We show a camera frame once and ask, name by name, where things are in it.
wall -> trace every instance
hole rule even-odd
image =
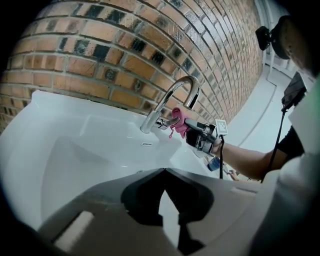
[[[0,132],[43,90],[146,114],[178,78],[202,97],[189,115],[230,122],[262,70],[253,0],[54,1],[21,35],[1,79]],[[188,87],[166,104],[183,102]]]
[[[281,99],[291,78],[274,69],[268,81],[268,73],[269,66],[266,65],[251,96],[229,124],[226,142],[264,153],[274,148],[282,116]],[[285,114],[280,139],[291,126],[288,116],[292,110]]]

white wall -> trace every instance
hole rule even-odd
[[[228,125],[227,143],[264,153],[274,148],[282,116],[281,98],[291,78],[274,69],[267,81],[268,72],[265,65],[247,102]],[[290,111],[284,117],[280,139],[291,126]]]

white surface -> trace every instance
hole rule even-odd
[[[264,66],[262,75],[243,108],[228,125],[225,141],[249,150],[267,153],[276,143],[282,116],[281,98],[291,79],[274,70],[270,81],[266,77],[269,67]],[[288,119],[292,108],[286,113],[281,137],[288,132],[291,122]]]
[[[145,116],[36,91],[0,136],[2,185],[17,217],[37,229],[86,189],[141,170],[215,177],[178,133],[140,131]]]
[[[167,191],[164,191],[161,196],[158,213],[162,216],[162,228],[165,235],[174,248],[178,248],[180,235],[179,212]]]

sleeve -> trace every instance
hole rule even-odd
[[[304,148],[292,126],[287,135],[278,144],[277,149],[288,155],[286,159],[287,161],[304,153]]]

sink basin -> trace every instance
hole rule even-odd
[[[34,229],[86,189],[155,168],[212,173],[178,133],[140,131],[145,116],[36,91],[0,136],[0,174],[16,216]]]

